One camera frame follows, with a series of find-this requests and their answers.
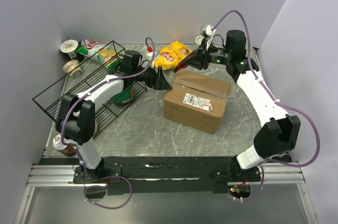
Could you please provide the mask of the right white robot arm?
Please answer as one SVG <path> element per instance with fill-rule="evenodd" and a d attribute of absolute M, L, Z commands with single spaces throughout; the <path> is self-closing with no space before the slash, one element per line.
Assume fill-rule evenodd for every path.
<path fill-rule="evenodd" d="M 257 64 L 246 53 L 245 33 L 230 30 L 222 47 L 217 48 L 210 39 L 203 38 L 199 47 L 175 68 L 175 71 L 179 71 L 192 66 L 198 70 L 206 70 L 211 63 L 222 64 L 254 107 L 261 129 L 255 135 L 253 144 L 232 159 L 231 176 L 237 181 L 244 180 L 249 175 L 249 169 L 264 160 L 293 150 L 301 126 L 298 116 L 291 116 L 272 100 L 262 86 Z"/>

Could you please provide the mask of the brown cardboard express box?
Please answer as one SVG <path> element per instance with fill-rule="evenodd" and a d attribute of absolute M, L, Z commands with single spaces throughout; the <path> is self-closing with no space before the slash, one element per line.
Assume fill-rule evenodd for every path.
<path fill-rule="evenodd" d="M 164 117 L 214 134 L 226 110 L 231 83 L 186 69 L 174 74 L 163 99 Z"/>

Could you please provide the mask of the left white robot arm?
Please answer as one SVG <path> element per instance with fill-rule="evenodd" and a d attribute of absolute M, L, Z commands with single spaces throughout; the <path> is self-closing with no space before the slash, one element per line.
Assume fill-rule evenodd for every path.
<path fill-rule="evenodd" d="M 73 147 L 86 177 L 93 183 L 105 176 L 104 160 L 93 142 L 96 111 L 134 82 L 143 82 L 154 90 L 171 89 L 162 68 L 155 69 L 150 64 L 142 67 L 141 57 L 139 52 L 127 50 L 122 59 L 109 65 L 108 74 L 99 83 L 77 95 L 65 94 L 62 98 L 56 130 L 61 134 L 62 144 Z"/>

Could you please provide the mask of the red black utility knife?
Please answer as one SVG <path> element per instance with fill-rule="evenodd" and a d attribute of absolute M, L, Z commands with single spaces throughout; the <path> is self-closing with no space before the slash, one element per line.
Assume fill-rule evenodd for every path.
<path fill-rule="evenodd" d="M 178 65 L 173 69 L 174 73 L 177 73 L 178 71 L 185 69 L 186 67 L 196 67 L 198 64 L 194 59 L 186 59 L 184 58 L 182 61 L 178 63 Z"/>

